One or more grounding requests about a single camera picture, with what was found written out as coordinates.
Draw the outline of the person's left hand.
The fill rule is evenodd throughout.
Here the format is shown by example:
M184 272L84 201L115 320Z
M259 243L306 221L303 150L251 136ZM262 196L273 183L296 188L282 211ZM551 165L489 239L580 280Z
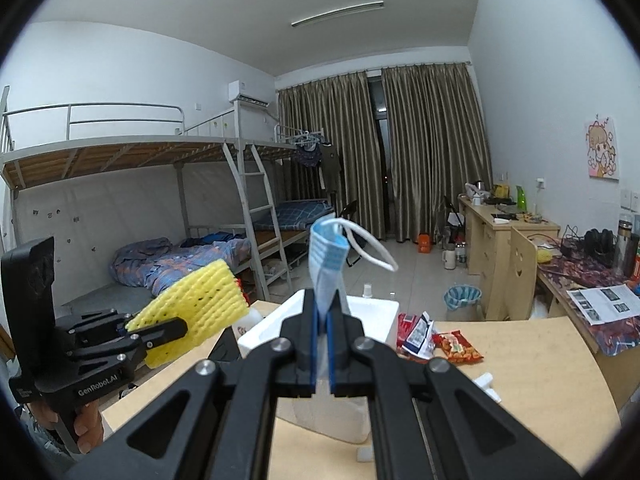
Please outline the person's left hand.
M58 414L52 411L46 402L39 400L27 404L27 406L41 427L55 430L54 425L58 423ZM78 437L78 450L81 454L88 454L103 443L104 428L98 401L87 403L78 408L74 428Z

